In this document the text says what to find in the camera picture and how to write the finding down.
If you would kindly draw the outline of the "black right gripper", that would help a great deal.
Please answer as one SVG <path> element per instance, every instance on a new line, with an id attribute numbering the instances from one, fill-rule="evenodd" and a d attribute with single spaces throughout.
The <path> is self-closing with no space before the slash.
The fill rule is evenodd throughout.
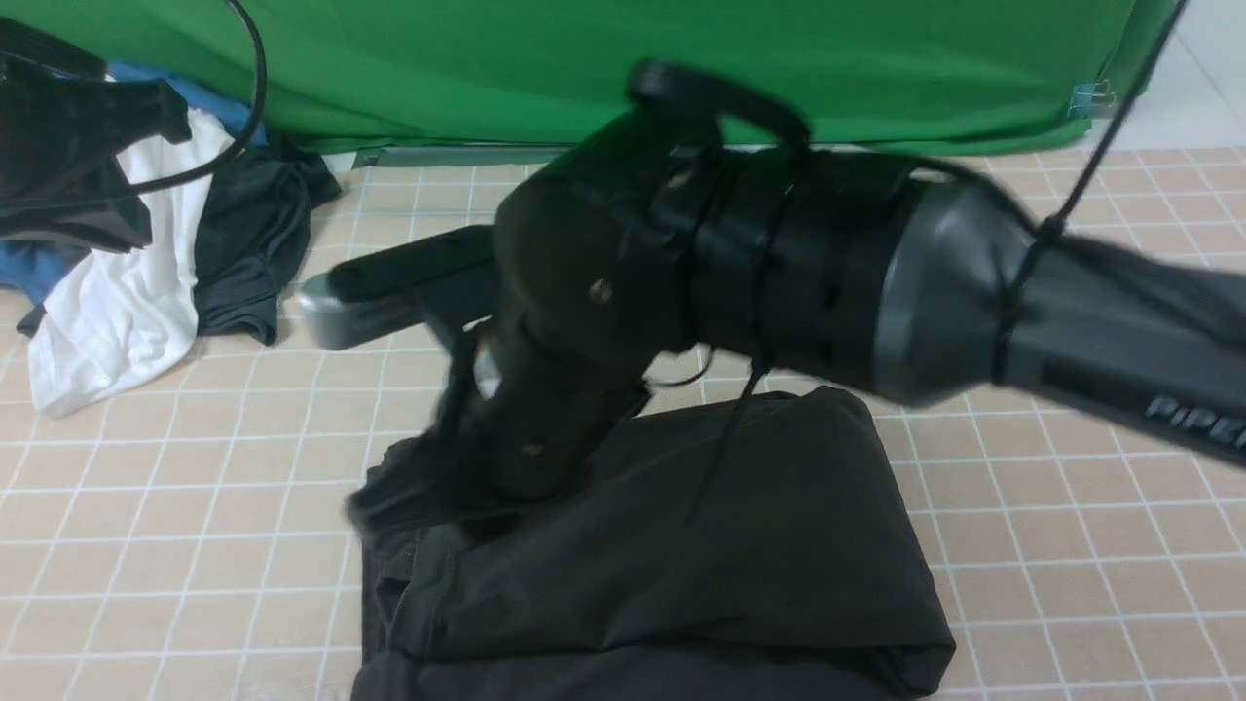
<path id="1" fill-rule="evenodd" d="M 645 359 L 596 359 L 528 322 L 459 337 L 431 433 L 399 440 L 346 498 L 358 535 L 518 510 L 569 492 L 648 398 Z"/>

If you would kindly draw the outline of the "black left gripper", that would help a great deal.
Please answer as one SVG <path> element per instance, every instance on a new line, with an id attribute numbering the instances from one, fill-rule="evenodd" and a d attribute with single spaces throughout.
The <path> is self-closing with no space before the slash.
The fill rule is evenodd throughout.
<path id="1" fill-rule="evenodd" d="M 152 242 L 120 154 L 191 136 L 189 108 L 161 80 L 108 83 L 103 59 L 37 27 L 1 22 L 2 240 L 125 253 Z"/>

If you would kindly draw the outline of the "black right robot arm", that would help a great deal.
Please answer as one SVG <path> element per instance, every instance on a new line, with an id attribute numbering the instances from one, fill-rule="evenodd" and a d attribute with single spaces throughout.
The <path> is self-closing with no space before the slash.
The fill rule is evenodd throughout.
<path id="1" fill-rule="evenodd" d="M 1244 464 L 1244 275 L 1034 222 L 984 174 L 816 151 L 792 108 L 647 59 L 632 108 L 498 205 L 498 294 L 432 426 L 348 501 L 363 535 L 579 483 L 698 345 L 905 407 L 994 385 Z"/>

